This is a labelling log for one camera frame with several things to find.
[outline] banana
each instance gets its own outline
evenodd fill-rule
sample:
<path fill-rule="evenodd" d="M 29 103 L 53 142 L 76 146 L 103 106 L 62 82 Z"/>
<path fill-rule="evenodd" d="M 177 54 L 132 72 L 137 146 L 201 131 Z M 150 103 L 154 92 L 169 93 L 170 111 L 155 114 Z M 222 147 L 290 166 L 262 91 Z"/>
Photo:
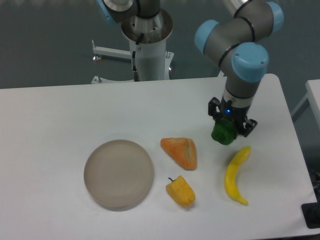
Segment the banana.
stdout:
<path fill-rule="evenodd" d="M 238 151 L 227 167 L 224 177 L 224 188 L 226 193 L 230 198 L 243 205 L 247 205 L 248 201 L 240 195 L 236 184 L 236 175 L 239 166 L 249 157 L 250 152 L 250 146 L 245 146 L 240 151 Z"/>

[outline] toy yellow pepper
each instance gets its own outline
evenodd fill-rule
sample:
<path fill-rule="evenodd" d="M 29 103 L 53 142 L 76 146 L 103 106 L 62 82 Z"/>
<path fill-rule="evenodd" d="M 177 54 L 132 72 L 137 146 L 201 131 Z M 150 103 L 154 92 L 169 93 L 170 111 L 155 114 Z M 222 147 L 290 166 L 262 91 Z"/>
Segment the toy yellow pepper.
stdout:
<path fill-rule="evenodd" d="M 186 208 L 195 201 L 195 192 L 182 176 L 178 176 L 175 180 L 172 180 L 170 177 L 169 179 L 172 182 L 165 186 L 165 188 L 177 204 Z"/>

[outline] metal stand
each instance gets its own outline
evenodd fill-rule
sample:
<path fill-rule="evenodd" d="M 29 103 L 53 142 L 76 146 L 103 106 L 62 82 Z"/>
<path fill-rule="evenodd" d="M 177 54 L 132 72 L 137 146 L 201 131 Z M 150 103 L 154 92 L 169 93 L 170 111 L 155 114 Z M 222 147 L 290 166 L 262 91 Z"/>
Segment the metal stand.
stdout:
<path fill-rule="evenodd" d="M 306 93 L 303 98 L 298 102 L 298 104 L 295 106 L 295 108 L 290 112 L 292 121 L 295 122 L 301 114 L 304 113 L 304 111 L 309 107 L 309 99 L 308 99 L 308 93 Z"/>
<path fill-rule="evenodd" d="M 107 48 L 107 47 L 101 47 L 101 46 L 95 46 L 94 41 L 92 40 L 92 51 L 94 53 L 94 57 L 92 60 L 94 62 L 99 62 L 102 60 L 101 56 L 106 57 L 113 57 L 113 58 L 119 58 L 124 60 L 131 60 L 132 56 L 130 51 L 125 50 L 119 50 L 119 49 L 113 49 L 113 48 Z M 165 64 L 164 64 L 164 79 L 163 80 L 170 80 L 169 77 L 169 71 L 171 71 L 171 61 L 174 58 L 174 53 L 170 51 L 165 52 Z M 121 81 L 121 82 L 133 82 L 134 80 L 127 80 L 127 81 Z M 109 80 L 105 78 L 101 78 L 99 76 L 94 76 L 91 83 L 92 84 L 105 84 L 105 83 L 115 83 L 119 81 Z"/>

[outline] gray plate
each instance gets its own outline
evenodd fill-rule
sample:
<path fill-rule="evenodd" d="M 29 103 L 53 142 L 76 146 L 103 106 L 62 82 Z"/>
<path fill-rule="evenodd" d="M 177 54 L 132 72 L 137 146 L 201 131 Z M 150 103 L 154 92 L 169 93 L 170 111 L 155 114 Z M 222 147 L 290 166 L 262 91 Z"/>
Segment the gray plate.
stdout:
<path fill-rule="evenodd" d="M 103 207 L 124 211 L 139 204 L 150 190 L 154 168 L 147 151 L 128 140 L 99 146 L 84 167 L 84 183 Z"/>

